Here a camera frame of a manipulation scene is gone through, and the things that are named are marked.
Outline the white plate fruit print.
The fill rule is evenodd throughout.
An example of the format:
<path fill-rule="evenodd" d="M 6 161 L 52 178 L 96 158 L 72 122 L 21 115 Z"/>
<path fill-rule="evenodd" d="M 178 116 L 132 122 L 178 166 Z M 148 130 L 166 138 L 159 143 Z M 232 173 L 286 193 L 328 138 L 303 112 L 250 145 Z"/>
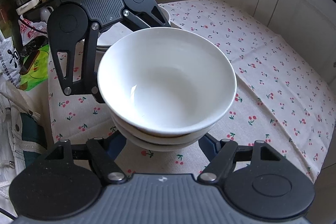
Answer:
<path fill-rule="evenodd" d="M 131 33 L 132 31 L 129 28 L 121 23 L 116 23 L 107 31 L 99 33 L 96 50 L 106 52 L 115 42 Z"/>

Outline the white bowl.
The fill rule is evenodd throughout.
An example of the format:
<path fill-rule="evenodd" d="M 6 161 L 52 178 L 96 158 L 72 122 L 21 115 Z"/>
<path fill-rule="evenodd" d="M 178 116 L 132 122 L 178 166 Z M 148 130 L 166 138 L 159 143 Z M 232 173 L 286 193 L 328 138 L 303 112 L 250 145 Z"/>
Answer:
<path fill-rule="evenodd" d="M 217 46 L 171 27 L 147 28 L 115 42 L 100 61 L 97 79 L 114 114 L 159 135 L 215 124 L 237 88 L 234 69 Z"/>

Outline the white bowl floral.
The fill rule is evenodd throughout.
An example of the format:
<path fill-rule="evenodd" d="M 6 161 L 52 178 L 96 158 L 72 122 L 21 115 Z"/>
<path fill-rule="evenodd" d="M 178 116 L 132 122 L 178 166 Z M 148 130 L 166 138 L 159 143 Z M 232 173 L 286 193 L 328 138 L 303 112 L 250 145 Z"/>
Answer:
<path fill-rule="evenodd" d="M 211 125 L 210 127 L 202 129 L 200 132 L 196 132 L 196 136 L 189 137 L 189 135 L 186 135 L 190 140 L 189 141 L 183 141 L 181 144 L 155 144 L 150 143 L 141 139 L 138 139 L 137 137 L 133 136 L 128 130 L 123 128 L 119 123 L 117 123 L 115 120 L 113 120 L 114 125 L 118 129 L 118 131 L 126 137 L 127 140 L 131 141 L 133 144 L 152 151 L 158 151 L 158 152 L 168 152 L 168 151 L 174 151 L 177 149 L 182 149 L 185 147 L 188 147 L 189 145 L 192 145 L 197 140 L 199 140 L 201 137 L 203 137 L 207 132 L 210 131 L 214 127 L 214 125 Z"/>
<path fill-rule="evenodd" d="M 182 134 L 182 135 L 165 135 L 154 132 L 149 132 L 145 130 L 140 130 L 130 123 L 124 121 L 118 117 L 112 110 L 109 111 L 113 120 L 119 124 L 127 133 L 130 135 L 146 141 L 148 143 L 159 144 L 159 145 L 177 145 L 190 143 L 191 141 L 196 141 L 208 133 L 216 124 L 212 124 L 209 127 L 198 130 L 196 132 Z"/>

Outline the green plastic bag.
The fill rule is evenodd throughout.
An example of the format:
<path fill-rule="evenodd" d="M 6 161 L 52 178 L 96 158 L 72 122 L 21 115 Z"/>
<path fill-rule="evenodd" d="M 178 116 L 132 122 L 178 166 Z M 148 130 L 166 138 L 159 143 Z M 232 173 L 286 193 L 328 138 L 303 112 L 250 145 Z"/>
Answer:
<path fill-rule="evenodd" d="M 47 44 L 24 59 L 19 89 L 29 91 L 48 79 L 49 51 Z"/>

